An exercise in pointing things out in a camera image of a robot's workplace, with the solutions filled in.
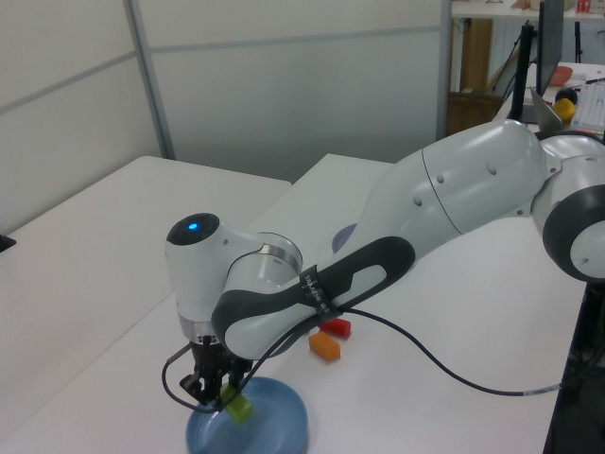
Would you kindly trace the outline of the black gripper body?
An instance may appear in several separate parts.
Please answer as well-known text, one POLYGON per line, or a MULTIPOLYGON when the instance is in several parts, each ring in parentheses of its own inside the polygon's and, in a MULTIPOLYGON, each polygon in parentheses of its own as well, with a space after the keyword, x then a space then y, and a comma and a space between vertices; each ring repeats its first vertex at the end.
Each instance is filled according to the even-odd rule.
POLYGON ((191 343, 191 349, 195 360, 194 370, 196 372, 201 372, 202 374, 220 374, 222 378, 228 375, 230 361, 240 358, 218 342, 210 344, 191 343))

